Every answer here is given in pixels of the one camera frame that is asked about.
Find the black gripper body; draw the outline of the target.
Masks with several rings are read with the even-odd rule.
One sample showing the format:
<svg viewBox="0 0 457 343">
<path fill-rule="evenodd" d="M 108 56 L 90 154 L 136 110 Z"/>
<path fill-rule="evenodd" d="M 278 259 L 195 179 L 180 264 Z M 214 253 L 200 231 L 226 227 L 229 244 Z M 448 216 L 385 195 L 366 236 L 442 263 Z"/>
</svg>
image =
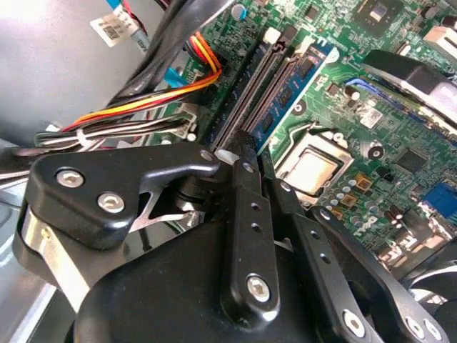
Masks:
<svg viewBox="0 0 457 343">
<path fill-rule="evenodd" d="M 317 342 L 290 250 L 273 241 L 258 178 L 228 219 L 200 224 L 113 270 L 87 294 L 75 342 Z"/>
</svg>

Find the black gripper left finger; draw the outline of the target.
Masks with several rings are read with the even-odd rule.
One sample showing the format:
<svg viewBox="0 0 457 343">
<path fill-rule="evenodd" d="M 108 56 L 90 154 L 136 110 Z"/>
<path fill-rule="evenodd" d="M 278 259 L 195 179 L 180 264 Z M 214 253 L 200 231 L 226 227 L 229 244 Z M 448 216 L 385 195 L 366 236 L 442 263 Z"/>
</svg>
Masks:
<svg viewBox="0 0 457 343">
<path fill-rule="evenodd" d="M 29 174 L 24 239 L 79 309 L 102 278 L 83 257 L 113 252 L 129 233 L 152 225 L 151 213 L 170 183 L 208 181 L 220 169 L 218 157 L 196 143 L 46 156 Z M 228 195 L 230 214 L 222 302 L 236 320 L 270 322 L 280 307 L 270 204 L 249 146 L 241 147 L 219 189 Z"/>
</svg>

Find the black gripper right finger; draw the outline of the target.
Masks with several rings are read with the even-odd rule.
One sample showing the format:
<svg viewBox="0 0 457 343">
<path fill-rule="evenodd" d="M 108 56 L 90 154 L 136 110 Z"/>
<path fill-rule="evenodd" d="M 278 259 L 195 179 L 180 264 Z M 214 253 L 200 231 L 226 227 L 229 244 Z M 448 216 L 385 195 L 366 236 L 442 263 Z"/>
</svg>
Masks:
<svg viewBox="0 0 457 343">
<path fill-rule="evenodd" d="M 440 324 L 326 208 L 305 211 L 275 175 L 268 150 L 258 158 L 273 204 L 273 232 L 291 241 L 322 342 L 448 342 Z"/>
</svg>

